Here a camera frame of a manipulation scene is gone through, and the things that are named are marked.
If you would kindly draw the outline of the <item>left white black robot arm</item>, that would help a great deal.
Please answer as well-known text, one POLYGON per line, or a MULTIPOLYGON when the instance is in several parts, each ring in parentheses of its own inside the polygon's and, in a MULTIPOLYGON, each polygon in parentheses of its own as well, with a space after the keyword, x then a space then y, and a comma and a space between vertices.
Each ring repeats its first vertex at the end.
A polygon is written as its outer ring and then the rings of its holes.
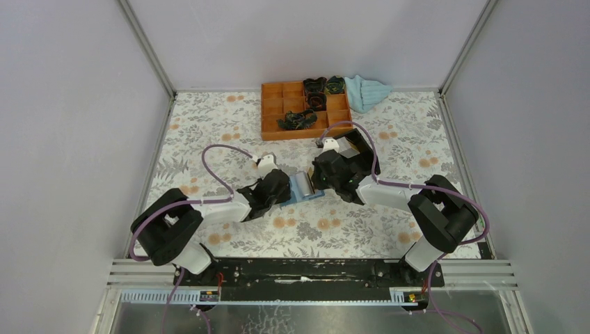
POLYGON ((196 284, 209 285, 216 268, 207 248, 191 241, 198 228, 203 223, 251 221, 290 198, 289 176, 276 168, 229 198, 191 200, 180 189, 170 189, 132 223, 129 256, 157 267, 174 264, 188 271, 196 284))

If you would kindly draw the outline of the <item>blue leather card holder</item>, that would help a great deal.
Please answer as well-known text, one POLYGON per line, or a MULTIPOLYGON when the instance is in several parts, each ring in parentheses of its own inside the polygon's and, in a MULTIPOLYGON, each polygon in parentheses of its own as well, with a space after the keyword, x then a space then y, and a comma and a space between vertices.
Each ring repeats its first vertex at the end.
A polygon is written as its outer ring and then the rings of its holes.
POLYGON ((325 196, 324 190, 317 190, 313 187, 310 176, 303 171, 289 176, 290 199, 280 203, 281 207, 293 205, 299 202, 314 200, 325 196))

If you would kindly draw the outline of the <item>orange compartment tray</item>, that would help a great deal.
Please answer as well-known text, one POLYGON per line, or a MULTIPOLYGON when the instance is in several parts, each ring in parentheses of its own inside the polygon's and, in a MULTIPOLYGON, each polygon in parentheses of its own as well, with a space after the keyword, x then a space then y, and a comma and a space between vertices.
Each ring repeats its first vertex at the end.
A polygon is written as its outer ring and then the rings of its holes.
POLYGON ((264 141, 337 136, 352 129, 344 79, 304 79, 262 84, 264 141))

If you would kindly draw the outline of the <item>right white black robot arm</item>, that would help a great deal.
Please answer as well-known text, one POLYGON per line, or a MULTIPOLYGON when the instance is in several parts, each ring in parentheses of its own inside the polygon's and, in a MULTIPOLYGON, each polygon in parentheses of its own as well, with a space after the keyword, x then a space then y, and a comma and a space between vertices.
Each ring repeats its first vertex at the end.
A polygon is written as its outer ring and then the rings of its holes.
POLYGON ((345 202, 382 205, 413 215, 422 236, 399 267, 400 280, 410 287, 426 278, 426 270, 439 257, 454 252, 479 219, 469 199, 441 175, 418 185, 379 180, 378 158, 371 149, 351 157, 327 149, 314 158, 312 168, 317 189, 331 189, 345 202))

